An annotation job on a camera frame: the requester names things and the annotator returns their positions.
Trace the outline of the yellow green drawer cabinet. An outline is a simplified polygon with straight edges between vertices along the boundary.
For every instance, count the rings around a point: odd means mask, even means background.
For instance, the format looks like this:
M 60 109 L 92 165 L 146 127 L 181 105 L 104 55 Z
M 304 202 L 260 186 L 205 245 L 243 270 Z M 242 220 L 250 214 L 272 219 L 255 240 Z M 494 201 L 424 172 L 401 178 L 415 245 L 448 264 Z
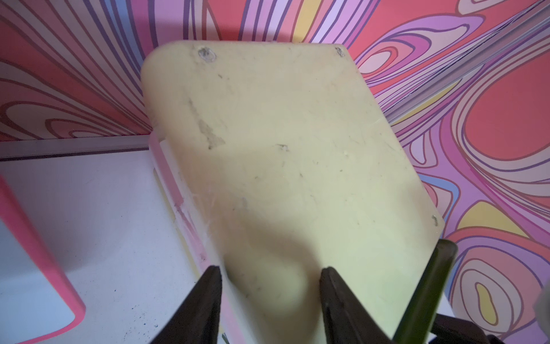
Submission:
M 230 343 L 323 343 L 319 278 L 393 337 L 444 222 L 339 44 L 180 41 L 141 69 L 156 162 Z

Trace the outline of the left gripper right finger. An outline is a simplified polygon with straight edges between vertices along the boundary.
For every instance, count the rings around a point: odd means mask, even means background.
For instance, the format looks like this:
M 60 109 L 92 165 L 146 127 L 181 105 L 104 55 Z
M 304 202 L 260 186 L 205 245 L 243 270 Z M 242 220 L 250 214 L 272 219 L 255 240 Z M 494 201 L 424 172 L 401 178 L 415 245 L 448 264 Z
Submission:
M 332 344 L 391 343 L 333 267 L 319 279 L 326 341 Z

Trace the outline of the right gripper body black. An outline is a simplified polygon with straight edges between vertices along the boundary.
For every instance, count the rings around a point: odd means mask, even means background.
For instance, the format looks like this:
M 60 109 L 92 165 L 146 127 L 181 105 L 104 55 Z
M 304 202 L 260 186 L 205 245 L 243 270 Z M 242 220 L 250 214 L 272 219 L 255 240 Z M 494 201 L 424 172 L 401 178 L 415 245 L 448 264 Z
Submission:
M 495 335 L 487 335 L 473 322 L 437 314 L 431 333 L 431 344 L 504 344 Z

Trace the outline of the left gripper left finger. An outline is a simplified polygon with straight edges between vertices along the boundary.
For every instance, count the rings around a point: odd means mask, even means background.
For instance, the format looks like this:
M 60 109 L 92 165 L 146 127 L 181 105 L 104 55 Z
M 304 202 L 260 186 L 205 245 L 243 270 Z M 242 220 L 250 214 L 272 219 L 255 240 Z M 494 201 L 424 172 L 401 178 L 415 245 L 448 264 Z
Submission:
M 211 265 L 151 343 L 216 343 L 220 327 L 221 301 L 221 269 Z

